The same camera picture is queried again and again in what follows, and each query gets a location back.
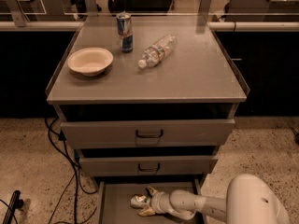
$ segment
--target white bowl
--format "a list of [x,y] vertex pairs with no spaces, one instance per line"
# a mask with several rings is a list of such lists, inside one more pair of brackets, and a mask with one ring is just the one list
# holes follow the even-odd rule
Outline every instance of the white bowl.
[[86,77],[101,74],[113,61],[110,51],[100,48],[80,49],[69,56],[68,67]]

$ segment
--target drawer handle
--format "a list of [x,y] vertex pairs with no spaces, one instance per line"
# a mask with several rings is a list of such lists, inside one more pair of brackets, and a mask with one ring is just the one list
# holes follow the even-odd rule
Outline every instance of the drawer handle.
[[160,163],[158,162],[158,165],[156,168],[142,168],[141,164],[138,164],[138,170],[141,172],[158,172],[160,170]]
[[159,134],[152,134],[152,135],[139,134],[139,130],[136,130],[136,136],[138,138],[161,138],[163,134],[164,134],[163,130],[160,130]]

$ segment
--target floor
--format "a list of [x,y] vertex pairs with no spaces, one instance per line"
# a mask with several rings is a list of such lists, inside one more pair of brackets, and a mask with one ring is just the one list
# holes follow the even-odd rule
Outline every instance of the floor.
[[[236,175],[257,175],[279,197],[289,212],[291,223],[296,224],[299,218],[299,145],[294,142],[290,125],[298,129],[299,118],[236,117],[235,122],[235,128],[217,155],[216,167],[206,178],[202,194],[224,198]],[[53,129],[59,132],[59,123]],[[58,141],[55,134],[52,139],[63,148],[63,142]],[[9,203],[15,190],[21,192],[24,207],[16,210],[18,223],[74,223],[74,179],[50,222],[73,176],[73,169],[51,145],[44,120],[0,119],[0,144],[0,199]],[[90,178],[81,176],[80,180],[83,188],[94,191]],[[96,203],[97,194],[88,195],[78,190],[78,223],[93,213]],[[6,211],[0,203],[0,220]],[[96,223],[94,216],[86,223]],[[208,223],[221,222],[209,218]]]

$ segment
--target plastic bottle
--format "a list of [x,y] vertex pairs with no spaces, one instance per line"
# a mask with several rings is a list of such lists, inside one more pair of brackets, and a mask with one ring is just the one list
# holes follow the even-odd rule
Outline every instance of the plastic bottle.
[[138,65],[141,70],[156,66],[167,57],[178,45],[178,40],[173,34],[167,34],[153,45],[143,51]]

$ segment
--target soda can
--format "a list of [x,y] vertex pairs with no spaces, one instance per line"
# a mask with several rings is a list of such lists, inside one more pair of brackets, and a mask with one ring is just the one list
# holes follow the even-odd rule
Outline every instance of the soda can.
[[133,31],[131,15],[121,12],[116,15],[118,23],[119,38],[121,41],[121,51],[131,52],[133,49]]

